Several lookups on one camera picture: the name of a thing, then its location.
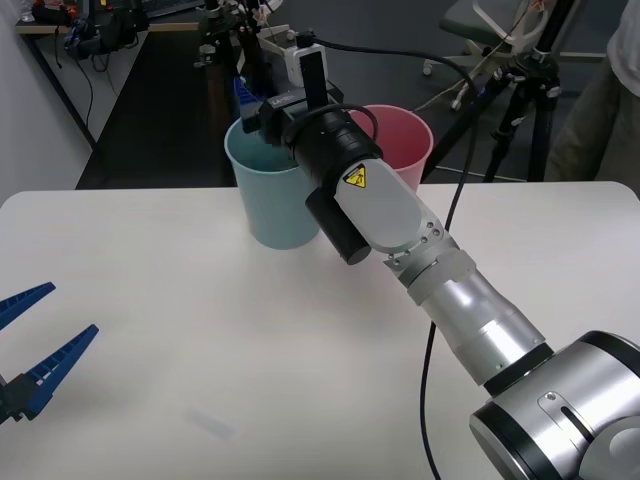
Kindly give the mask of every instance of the warning label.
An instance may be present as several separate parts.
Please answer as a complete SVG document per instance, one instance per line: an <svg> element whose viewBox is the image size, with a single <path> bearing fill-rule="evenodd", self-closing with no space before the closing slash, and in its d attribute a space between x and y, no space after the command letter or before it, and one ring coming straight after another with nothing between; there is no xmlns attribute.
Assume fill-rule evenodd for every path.
<svg viewBox="0 0 640 480"><path fill-rule="evenodd" d="M367 188L367 171L360 164L344 177L344 181L354 187Z"/></svg>

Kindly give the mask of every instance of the white table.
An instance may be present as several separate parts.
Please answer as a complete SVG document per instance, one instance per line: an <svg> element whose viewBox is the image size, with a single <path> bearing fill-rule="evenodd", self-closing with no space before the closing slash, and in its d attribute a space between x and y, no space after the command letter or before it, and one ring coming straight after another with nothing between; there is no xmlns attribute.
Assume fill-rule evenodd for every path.
<svg viewBox="0 0 640 480"><path fill-rule="evenodd" d="M453 186L423 186L443 218ZM320 235L276 252L237 191L24 193L0 209L0 298L58 289L0 334L13 378L90 323L36 421L0 427L3 480L430 478L429 319L382 263ZM452 233L560 348L640 341L640 205L612 183L469 185ZM487 395L438 338L427 401L446 479L495 479L467 428Z"/></svg>

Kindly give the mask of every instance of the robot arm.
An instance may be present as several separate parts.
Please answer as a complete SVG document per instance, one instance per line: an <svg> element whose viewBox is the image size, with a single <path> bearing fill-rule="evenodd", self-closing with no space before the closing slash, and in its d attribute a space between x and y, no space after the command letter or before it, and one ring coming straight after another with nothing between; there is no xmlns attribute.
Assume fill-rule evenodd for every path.
<svg viewBox="0 0 640 480"><path fill-rule="evenodd" d="M305 62L303 74L322 71L313 65L322 64L320 53L311 56L316 58ZM272 143L281 136L307 173L315 188L307 207L345 261L354 264L377 252L491 395L471 416L470 427L500 474L601 480L594 465L620 468L613 456L605 458L606 440L636 428L629 418L640 416L640 349L618 336L590 332L554 353L382 161L381 150L346 107L331 110L309 101L323 96L311 85L324 88L324 78L307 75L304 91L265 102L263 134ZM340 95L329 90L324 97L338 103Z"/></svg>

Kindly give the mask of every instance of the white wall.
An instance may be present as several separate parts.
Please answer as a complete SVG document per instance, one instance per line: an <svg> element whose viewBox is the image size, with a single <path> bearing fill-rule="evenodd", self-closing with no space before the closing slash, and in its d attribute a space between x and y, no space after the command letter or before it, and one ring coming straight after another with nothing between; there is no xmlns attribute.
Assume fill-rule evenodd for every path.
<svg viewBox="0 0 640 480"><path fill-rule="evenodd" d="M0 0L0 205L25 190L74 189L91 155L82 133L40 70L24 42L14 31L19 18L18 0ZM55 66L53 37L40 41L74 105L84 117L89 104L86 79L62 50ZM109 71L119 92L131 70L139 47L112 55ZM83 62L94 87L89 122L98 138L115 104L105 74Z"/></svg>

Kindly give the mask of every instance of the metal cylinder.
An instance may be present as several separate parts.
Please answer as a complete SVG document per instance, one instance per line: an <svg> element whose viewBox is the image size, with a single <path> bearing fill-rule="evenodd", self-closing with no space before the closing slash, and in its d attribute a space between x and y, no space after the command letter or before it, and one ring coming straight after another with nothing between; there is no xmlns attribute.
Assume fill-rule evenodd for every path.
<svg viewBox="0 0 640 480"><path fill-rule="evenodd" d="M471 416L480 446L507 480L578 475L600 432L640 414L640 351L592 332Z"/></svg>
<svg viewBox="0 0 640 480"><path fill-rule="evenodd" d="M440 285L422 308L478 385L545 342L522 312L475 269L463 279Z"/></svg>

